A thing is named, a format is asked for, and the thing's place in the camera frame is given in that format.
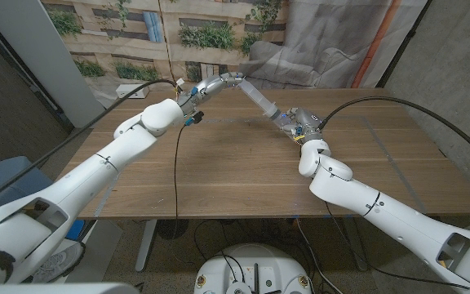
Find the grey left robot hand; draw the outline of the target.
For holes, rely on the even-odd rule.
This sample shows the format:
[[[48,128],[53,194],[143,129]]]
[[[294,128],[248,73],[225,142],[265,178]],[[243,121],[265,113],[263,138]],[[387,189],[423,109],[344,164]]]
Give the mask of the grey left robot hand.
[[[201,80],[191,91],[182,93],[177,100],[184,114],[192,113],[195,108],[220,93],[226,87],[235,87],[244,79],[244,74],[228,72]]]

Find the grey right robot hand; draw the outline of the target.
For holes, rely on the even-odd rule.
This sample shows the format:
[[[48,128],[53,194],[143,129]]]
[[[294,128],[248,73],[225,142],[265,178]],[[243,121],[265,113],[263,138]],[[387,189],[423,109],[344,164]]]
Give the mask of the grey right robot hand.
[[[288,109],[285,113],[279,113],[273,122],[299,145],[310,140],[322,139],[321,131],[318,128],[322,120],[307,109]]]

